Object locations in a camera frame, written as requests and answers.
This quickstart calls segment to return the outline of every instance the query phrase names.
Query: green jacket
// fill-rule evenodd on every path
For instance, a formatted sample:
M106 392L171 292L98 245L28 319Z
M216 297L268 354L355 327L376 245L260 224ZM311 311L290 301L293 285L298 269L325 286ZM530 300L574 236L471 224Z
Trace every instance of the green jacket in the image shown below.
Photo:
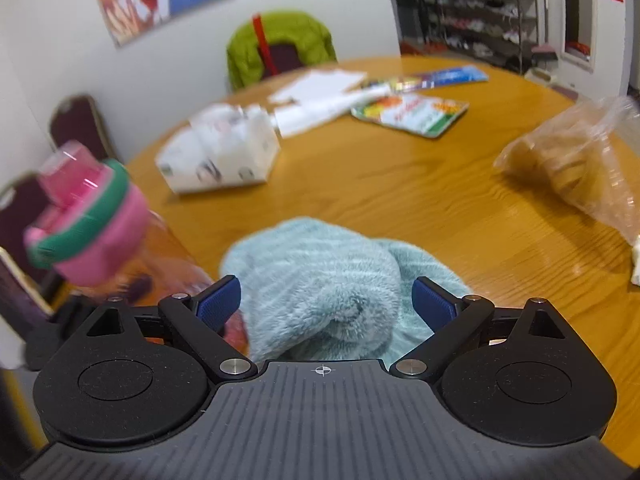
M289 43L307 66L335 61L331 33L318 20L304 12L278 11L262 14L262 27L269 44ZM234 90L257 83L262 78L264 63L258 50L253 22L236 30L226 46L226 64Z

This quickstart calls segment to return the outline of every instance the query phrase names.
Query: triangular cutout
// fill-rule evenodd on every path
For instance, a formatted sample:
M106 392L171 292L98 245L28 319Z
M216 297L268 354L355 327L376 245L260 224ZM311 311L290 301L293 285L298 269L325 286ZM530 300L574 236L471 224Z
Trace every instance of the triangular cutout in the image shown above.
M562 333L562 331L551 319L549 313L542 308L536 311L536 315L534 316L531 327L529 328L529 334L538 337L564 339L564 334Z
M122 323L120 322L120 313L118 312L118 309L108 308L86 334L89 337L96 337L99 335L114 335L121 333Z

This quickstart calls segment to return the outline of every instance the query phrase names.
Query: red strap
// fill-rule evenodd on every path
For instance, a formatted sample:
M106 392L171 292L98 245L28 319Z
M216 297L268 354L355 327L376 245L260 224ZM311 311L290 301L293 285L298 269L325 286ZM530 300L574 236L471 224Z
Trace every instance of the red strap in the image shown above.
M260 14L256 14L254 16L254 31L255 35L258 36L258 47L260 48L260 52L262 53L264 64L269 69L269 72L271 72L271 75L278 75L278 69L273 62L271 51L269 50L269 43L267 43L267 38L264 35L264 29L262 28L262 18Z

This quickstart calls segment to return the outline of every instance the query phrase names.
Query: gray ribbed surface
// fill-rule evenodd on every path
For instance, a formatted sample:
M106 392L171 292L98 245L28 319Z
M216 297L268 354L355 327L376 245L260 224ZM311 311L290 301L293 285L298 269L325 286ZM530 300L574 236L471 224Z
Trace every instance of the gray ribbed surface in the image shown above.
M377 361L271 363L222 386L187 430L144 449L53 445L27 480L619 480L630 469L596 438L557 448L491 440L444 410L427 384Z

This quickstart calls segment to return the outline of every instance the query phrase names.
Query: light blue towel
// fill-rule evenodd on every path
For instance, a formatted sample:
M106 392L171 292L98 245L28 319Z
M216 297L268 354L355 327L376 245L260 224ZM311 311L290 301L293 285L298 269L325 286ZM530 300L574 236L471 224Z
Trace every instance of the light blue towel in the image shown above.
M296 218L233 245L220 275L242 286L250 358L380 358L388 367L433 334L411 288L427 276L458 297L469 288L422 249Z

